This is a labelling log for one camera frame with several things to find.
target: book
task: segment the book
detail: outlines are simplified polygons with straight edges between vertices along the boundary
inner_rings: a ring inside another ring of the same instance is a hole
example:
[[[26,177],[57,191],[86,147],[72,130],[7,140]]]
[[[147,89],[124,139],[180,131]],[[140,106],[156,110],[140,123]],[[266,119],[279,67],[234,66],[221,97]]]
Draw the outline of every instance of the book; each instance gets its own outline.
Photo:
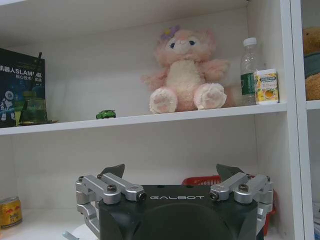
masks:
[[[18,52],[0,48],[0,128],[14,127],[19,124],[19,117],[25,100],[30,96],[36,99],[42,120],[47,119],[45,91],[45,60]]]

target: dark book cover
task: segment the dark book cover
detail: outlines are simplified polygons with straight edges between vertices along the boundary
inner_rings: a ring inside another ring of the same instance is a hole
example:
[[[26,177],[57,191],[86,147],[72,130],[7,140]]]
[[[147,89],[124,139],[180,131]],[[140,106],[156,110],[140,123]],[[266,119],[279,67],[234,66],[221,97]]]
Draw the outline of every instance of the dark book cover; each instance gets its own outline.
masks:
[[[16,125],[15,101],[24,101],[23,92],[30,87],[38,99],[46,99],[45,60],[36,70],[37,61],[37,57],[0,48],[0,128]]]

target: robot illustration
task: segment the robot illustration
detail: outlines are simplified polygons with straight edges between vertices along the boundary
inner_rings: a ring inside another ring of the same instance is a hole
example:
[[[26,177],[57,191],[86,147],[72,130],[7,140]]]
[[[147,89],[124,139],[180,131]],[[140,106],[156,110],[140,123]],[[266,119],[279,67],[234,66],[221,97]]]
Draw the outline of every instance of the robot illustration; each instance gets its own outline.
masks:
[[[0,111],[2,112],[1,121],[7,120],[7,112],[10,112],[11,119],[15,120],[15,113],[13,109],[12,100],[14,99],[14,94],[12,91],[6,91],[4,94],[4,99],[1,101],[0,104]]]

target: brown teddy bear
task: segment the brown teddy bear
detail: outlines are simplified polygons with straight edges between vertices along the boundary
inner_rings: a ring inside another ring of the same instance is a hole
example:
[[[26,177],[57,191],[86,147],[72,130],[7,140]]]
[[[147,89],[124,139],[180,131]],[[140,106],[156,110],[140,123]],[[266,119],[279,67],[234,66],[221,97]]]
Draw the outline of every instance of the brown teddy bear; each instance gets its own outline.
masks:
[[[320,100],[320,27],[303,30],[306,99]]]

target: screw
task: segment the screw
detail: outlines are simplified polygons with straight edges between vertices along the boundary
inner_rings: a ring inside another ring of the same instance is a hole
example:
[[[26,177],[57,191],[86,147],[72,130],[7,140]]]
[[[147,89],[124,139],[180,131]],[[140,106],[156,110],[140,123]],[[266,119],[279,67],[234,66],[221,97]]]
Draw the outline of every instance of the screw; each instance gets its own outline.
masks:
[[[216,202],[219,200],[219,193],[215,191],[210,192],[209,197],[211,198],[212,201]]]
[[[106,188],[106,190],[109,192],[109,193],[114,193],[117,191],[117,186],[116,185],[108,185],[108,187]]]
[[[140,193],[140,194],[136,197],[136,199],[137,199],[138,202],[142,202],[142,201],[146,200],[146,198],[147,198],[147,194],[146,194],[145,192]]]
[[[240,192],[247,193],[249,191],[249,187],[247,184],[240,184],[238,187]]]

